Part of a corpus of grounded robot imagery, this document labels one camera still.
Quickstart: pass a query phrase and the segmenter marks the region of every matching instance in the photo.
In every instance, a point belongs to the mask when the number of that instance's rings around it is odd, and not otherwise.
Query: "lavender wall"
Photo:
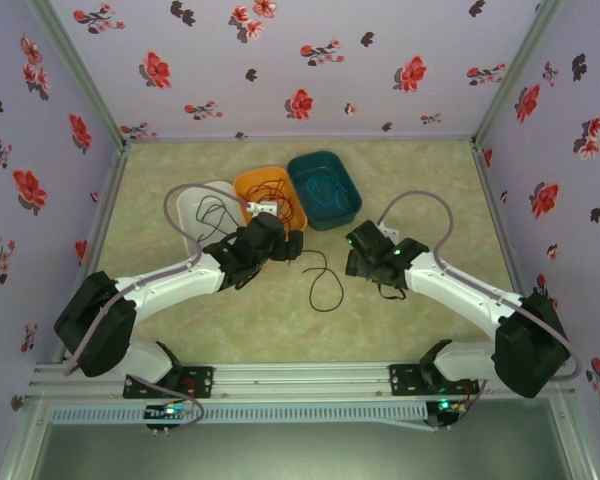
[[[141,138],[473,134],[538,3],[51,0]]]
[[[600,455],[600,0],[565,2],[484,147],[529,288],[583,357]]]
[[[115,147],[22,0],[0,1],[0,102],[1,465],[57,344]]]

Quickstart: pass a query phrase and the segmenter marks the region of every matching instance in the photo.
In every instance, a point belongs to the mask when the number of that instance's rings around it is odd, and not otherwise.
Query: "white container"
[[[227,182],[208,182],[205,185],[236,195],[233,186]],[[245,226],[238,202],[203,188],[187,188],[178,196],[176,207],[180,228],[197,238],[203,248],[235,232],[238,226]],[[191,240],[185,238],[184,246],[190,257],[196,254]]]

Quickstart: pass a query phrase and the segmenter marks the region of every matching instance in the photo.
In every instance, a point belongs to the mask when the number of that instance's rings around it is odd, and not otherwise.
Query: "beige floor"
[[[263,165],[327,149],[340,156],[363,197],[355,222],[327,232],[308,229],[305,248],[322,250],[340,275],[345,299],[331,313],[309,307],[313,272],[321,262],[305,254],[291,265],[269,262],[243,290],[199,296],[167,308],[137,328],[160,340],[184,362],[395,361],[419,358],[442,338],[479,340],[482,332],[446,307],[416,294],[382,299],[371,283],[344,276],[354,225],[376,220],[404,190],[442,195],[453,208],[456,230],[442,251],[454,266],[510,289],[493,224],[467,142],[320,142],[136,145],[113,212],[100,268],[112,277],[150,272],[186,258],[183,240],[162,216],[166,191],[183,182],[227,180]],[[175,206],[173,215],[177,218]],[[403,200],[387,219],[430,246],[447,228],[444,210],[428,198]],[[338,287],[320,280],[314,301],[333,305]]]

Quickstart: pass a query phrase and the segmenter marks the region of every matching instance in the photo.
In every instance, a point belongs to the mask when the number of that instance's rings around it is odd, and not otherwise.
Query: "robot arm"
[[[126,291],[86,339],[77,364],[87,377],[115,369],[169,388],[177,383],[179,362],[160,343],[132,340],[133,328],[189,298],[240,289],[258,275],[267,260],[294,260],[301,252],[302,232],[291,231],[286,240],[282,222],[273,214],[259,213],[246,227],[205,247],[195,264],[189,259],[148,274],[113,280],[104,272],[90,275],[54,329],[74,354],[100,309]]]
[[[517,394],[533,398],[569,358],[547,331],[520,313],[524,309],[565,337],[551,301],[499,290],[449,265],[442,269],[429,248],[407,238],[397,245],[371,221],[353,230],[346,274],[378,285],[412,290],[466,317],[490,338],[487,342],[443,340],[421,359],[425,381],[499,378]]]

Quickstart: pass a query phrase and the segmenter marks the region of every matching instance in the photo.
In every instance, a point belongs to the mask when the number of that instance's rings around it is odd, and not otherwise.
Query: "teal container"
[[[287,165],[287,172],[314,230],[330,230],[351,223],[362,208],[358,189],[333,152],[296,157]]]

